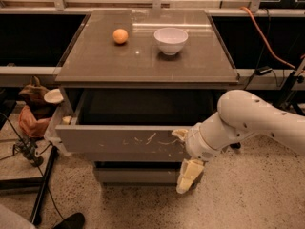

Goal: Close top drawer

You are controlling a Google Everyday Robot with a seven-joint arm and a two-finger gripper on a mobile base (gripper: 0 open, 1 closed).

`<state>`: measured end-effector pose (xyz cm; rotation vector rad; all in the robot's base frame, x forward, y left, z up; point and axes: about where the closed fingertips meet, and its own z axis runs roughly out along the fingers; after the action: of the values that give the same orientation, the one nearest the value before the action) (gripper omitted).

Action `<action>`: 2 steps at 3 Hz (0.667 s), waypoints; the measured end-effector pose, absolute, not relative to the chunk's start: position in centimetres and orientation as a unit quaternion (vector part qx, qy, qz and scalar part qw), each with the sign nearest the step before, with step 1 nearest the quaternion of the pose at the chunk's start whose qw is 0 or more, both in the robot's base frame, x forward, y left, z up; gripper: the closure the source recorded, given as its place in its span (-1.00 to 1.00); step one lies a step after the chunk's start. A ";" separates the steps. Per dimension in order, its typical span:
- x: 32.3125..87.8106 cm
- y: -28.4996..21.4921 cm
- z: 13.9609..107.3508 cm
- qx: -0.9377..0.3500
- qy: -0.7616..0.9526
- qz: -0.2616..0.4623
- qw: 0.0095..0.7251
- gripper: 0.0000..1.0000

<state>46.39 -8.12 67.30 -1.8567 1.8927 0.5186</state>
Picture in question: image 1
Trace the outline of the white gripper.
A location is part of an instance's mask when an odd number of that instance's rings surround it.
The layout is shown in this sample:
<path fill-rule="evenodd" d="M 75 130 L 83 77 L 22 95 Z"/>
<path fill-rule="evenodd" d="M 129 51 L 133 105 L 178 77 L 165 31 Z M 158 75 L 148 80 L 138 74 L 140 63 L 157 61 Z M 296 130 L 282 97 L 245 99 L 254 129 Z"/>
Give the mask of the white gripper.
<path fill-rule="evenodd" d="M 220 153 L 221 128 L 219 124 L 203 122 L 196 123 L 189 131 L 187 129 L 173 130 L 172 135 L 181 141 L 185 140 L 187 153 L 192 158 L 197 158 L 182 161 L 176 192 L 184 194 L 203 173 L 203 161 L 209 161 Z"/>

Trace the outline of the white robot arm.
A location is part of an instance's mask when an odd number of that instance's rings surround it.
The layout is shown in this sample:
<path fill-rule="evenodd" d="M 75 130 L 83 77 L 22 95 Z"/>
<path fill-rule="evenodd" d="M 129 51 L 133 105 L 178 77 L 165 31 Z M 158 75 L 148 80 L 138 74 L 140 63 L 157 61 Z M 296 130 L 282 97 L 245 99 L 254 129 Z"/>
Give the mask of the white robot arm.
<path fill-rule="evenodd" d="M 218 100 L 217 111 L 190 129 L 176 129 L 189 154 L 182 161 L 176 191 L 184 194 L 202 174 L 204 164 L 222 149 L 255 135 L 268 136 L 305 155 L 305 117 L 291 114 L 244 90 L 231 90 Z"/>

